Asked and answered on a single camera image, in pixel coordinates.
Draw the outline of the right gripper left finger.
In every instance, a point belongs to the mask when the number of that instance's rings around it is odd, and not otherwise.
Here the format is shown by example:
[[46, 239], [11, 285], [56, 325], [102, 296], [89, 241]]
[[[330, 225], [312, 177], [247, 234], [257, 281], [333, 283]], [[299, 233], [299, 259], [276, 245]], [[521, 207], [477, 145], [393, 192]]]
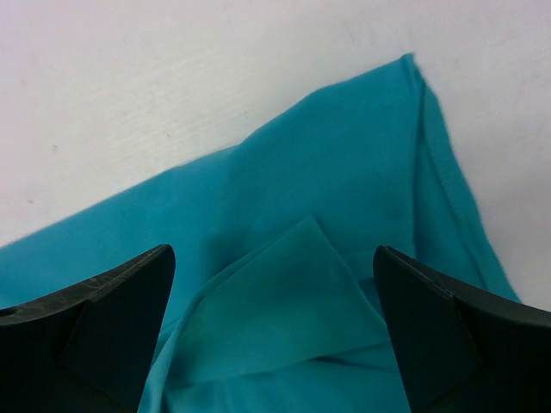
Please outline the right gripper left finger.
[[1, 311], [3, 412], [135, 412], [175, 273], [167, 244]]

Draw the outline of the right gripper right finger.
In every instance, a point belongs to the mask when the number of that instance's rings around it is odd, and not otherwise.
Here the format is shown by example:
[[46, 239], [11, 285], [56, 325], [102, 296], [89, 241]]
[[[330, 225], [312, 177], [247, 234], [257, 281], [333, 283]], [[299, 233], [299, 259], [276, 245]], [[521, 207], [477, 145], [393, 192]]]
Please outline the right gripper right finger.
[[380, 246], [375, 287], [413, 412], [548, 412], [550, 314]]

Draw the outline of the teal polo shirt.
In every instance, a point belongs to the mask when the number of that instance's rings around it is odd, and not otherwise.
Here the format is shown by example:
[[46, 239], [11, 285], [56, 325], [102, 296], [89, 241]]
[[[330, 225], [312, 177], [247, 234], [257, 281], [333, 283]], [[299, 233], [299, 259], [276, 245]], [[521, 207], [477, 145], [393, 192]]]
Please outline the teal polo shirt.
[[3, 247], [1, 303], [160, 244], [176, 273], [143, 412], [408, 411], [373, 280], [381, 245], [515, 298], [409, 54]]

